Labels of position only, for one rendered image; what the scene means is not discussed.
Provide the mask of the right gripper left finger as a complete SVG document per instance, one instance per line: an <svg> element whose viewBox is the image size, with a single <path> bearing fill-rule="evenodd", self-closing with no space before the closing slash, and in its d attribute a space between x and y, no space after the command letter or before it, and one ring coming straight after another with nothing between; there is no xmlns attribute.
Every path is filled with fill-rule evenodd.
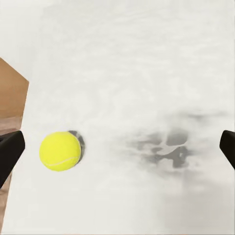
<svg viewBox="0 0 235 235"><path fill-rule="evenodd" d="M0 136L0 189L25 150L21 130Z"/></svg>

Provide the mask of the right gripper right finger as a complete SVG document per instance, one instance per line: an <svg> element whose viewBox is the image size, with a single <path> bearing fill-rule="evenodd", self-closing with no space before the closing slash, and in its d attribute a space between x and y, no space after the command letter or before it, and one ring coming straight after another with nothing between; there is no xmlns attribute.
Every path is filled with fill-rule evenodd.
<svg viewBox="0 0 235 235"><path fill-rule="evenodd" d="M235 170L235 132L224 130L219 147Z"/></svg>

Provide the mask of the tennis ball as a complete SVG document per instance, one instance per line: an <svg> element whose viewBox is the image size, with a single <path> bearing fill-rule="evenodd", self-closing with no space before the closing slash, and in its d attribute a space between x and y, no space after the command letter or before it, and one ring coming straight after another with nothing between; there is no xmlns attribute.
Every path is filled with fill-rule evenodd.
<svg viewBox="0 0 235 235"><path fill-rule="evenodd" d="M81 146L78 139L64 131L47 136L39 149L41 162L52 171L66 171L73 168L80 156Z"/></svg>

